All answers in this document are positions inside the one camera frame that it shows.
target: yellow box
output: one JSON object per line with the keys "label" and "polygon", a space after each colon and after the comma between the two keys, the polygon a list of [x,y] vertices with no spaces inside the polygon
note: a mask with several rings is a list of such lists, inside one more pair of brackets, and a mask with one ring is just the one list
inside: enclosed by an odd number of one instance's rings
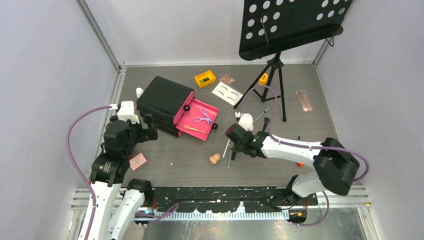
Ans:
{"label": "yellow box", "polygon": [[215,82],[217,77],[212,73],[211,70],[205,71],[194,77],[194,81],[199,86],[199,88],[203,88]]}
{"label": "yellow box", "polygon": [[262,77],[259,79],[259,85],[265,85],[268,82],[268,74],[264,73]]}

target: black music stand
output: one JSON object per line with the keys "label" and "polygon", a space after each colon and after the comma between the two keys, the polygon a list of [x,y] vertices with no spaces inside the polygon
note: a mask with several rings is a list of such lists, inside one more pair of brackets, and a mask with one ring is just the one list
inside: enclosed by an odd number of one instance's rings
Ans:
{"label": "black music stand", "polygon": [[[244,0],[238,54],[246,61],[261,59],[272,54],[275,56],[267,61],[266,67],[234,105],[234,109],[271,67],[266,85],[270,86],[274,72],[278,69],[281,95],[277,98],[281,98],[282,121],[286,122],[282,72],[284,64],[280,60],[281,52],[340,35],[343,32],[341,24],[352,1]],[[260,97],[261,102],[274,99],[274,97],[267,98],[267,88],[262,95],[255,89],[253,91]]]}

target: eyeshadow palette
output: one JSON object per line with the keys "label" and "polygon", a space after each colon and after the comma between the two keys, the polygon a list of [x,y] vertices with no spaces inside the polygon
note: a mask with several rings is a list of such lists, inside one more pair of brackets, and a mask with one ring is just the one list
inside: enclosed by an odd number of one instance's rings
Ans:
{"label": "eyeshadow palette", "polygon": [[306,94],[305,90],[296,91],[297,100],[299,100],[300,107],[304,112],[312,112],[314,109],[312,108],[311,101],[309,101],[309,97]]}
{"label": "eyeshadow palette", "polygon": [[223,82],[226,85],[231,85],[232,83],[234,83],[234,79],[232,77],[230,77],[228,74],[225,74],[224,76],[222,76],[219,81]]}

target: pink card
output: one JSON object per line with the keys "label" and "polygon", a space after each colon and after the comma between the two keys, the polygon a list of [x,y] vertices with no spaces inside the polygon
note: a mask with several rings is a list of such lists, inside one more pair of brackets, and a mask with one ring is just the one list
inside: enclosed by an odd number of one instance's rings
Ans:
{"label": "pink card", "polygon": [[135,171],[145,163],[147,163],[147,159],[145,158],[143,153],[140,153],[137,156],[133,157],[131,160],[129,160],[129,166],[133,171]]}

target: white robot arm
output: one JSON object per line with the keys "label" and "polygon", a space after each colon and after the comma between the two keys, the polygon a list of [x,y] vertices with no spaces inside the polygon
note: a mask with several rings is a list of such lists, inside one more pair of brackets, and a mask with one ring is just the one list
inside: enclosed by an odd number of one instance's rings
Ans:
{"label": "white robot arm", "polygon": [[[117,110],[118,106],[113,105],[112,109]],[[115,199],[130,167],[131,153],[138,143],[158,139],[152,116],[146,115],[144,119],[148,128],[143,128],[140,124],[134,113],[133,101],[121,102],[116,116],[110,118],[103,134],[101,154],[91,165],[91,187],[96,197],[94,219],[90,222],[93,210],[93,199],[90,198],[78,240],[122,239],[137,209],[153,198],[152,184],[149,181],[132,179],[122,204],[111,219]],[[89,225],[91,229],[87,238]]]}
{"label": "white robot arm", "polygon": [[290,140],[274,135],[279,141],[309,146],[299,148],[281,144],[265,132],[266,124],[262,131],[252,133],[253,125],[250,114],[243,114],[239,123],[233,124],[225,135],[234,143],[237,152],[244,153],[253,158],[275,158],[293,161],[309,166],[315,171],[306,175],[292,177],[285,190],[286,199],[293,204],[310,194],[329,190],[335,194],[345,196],[349,193],[355,175],[359,169],[359,162],[349,153],[335,150],[312,149],[317,146],[340,147],[343,146],[333,138],[324,142],[302,142]]}

